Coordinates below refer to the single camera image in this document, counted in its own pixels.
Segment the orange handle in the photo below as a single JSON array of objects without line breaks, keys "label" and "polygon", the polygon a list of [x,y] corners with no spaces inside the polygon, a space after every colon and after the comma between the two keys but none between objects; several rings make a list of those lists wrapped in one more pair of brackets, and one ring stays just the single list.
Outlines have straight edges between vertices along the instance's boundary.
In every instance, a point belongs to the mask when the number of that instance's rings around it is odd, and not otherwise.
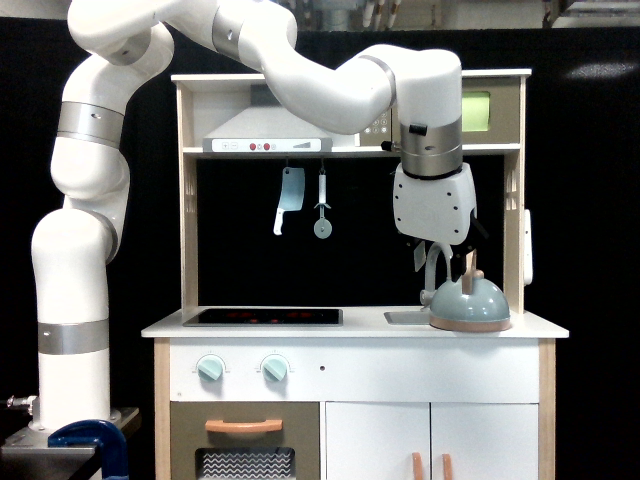
[{"label": "orange handle", "polygon": [[414,480],[423,480],[422,457],[417,452],[413,454],[413,478]]},{"label": "orange handle", "polygon": [[444,465],[444,480],[453,480],[453,468],[451,467],[451,455],[445,453],[442,455],[442,464]]},{"label": "orange handle", "polygon": [[207,432],[216,433],[262,433],[282,430],[282,420],[265,420],[258,423],[225,423],[224,420],[208,420],[204,424]]}]

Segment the toy cleaver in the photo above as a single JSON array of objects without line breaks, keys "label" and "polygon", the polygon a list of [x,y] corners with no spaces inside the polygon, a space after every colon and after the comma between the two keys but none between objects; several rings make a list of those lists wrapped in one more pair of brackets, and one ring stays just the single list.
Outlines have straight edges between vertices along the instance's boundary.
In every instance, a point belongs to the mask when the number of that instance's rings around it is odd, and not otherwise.
[{"label": "toy cleaver", "polygon": [[304,168],[285,167],[282,170],[282,192],[276,211],[273,233],[282,235],[284,212],[296,212],[302,208],[304,199]]}]

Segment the cabinet door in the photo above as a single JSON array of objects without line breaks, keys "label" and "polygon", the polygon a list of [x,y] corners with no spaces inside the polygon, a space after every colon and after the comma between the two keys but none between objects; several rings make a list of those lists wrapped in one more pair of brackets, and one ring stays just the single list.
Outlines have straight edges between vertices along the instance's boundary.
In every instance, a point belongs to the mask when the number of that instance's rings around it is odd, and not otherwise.
[{"label": "cabinet door", "polygon": [[429,474],[428,403],[326,404],[327,480],[413,480]]},{"label": "cabinet door", "polygon": [[449,454],[455,480],[536,480],[537,405],[431,405],[433,480]]}]

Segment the oven window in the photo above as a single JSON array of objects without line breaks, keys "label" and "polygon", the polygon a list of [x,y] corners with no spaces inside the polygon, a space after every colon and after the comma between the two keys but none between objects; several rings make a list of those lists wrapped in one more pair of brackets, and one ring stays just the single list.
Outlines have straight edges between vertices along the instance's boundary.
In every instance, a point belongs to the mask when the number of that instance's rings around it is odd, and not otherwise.
[{"label": "oven window", "polygon": [[198,480],[295,480],[295,451],[287,447],[200,448]]}]

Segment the toy kitchen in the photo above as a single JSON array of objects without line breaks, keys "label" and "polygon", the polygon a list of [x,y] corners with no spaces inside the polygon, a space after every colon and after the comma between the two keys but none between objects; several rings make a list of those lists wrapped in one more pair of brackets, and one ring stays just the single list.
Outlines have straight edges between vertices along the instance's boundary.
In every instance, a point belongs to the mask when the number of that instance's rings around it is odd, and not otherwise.
[{"label": "toy kitchen", "polygon": [[[261,75],[172,78],[182,308],[142,332],[155,344],[157,479],[555,478],[555,342],[569,333],[524,310],[531,280],[524,209],[530,74],[463,72],[463,153],[504,160],[501,289],[508,310],[491,331],[434,326],[436,296],[429,313],[419,292],[408,306],[201,305],[199,162],[249,155],[268,161],[301,145],[309,153],[297,158],[316,161],[390,157],[397,154],[380,143],[397,131],[391,110],[358,135],[332,137],[298,131],[281,109],[283,118],[271,123],[287,135],[247,129],[235,135],[234,122],[260,122],[253,102]],[[296,209],[292,191],[283,211]],[[320,193],[319,203],[326,203],[322,179]],[[315,226],[320,239],[331,234],[323,218]],[[431,250],[417,252],[416,267],[435,268]],[[477,273],[474,285],[482,280]]]}]

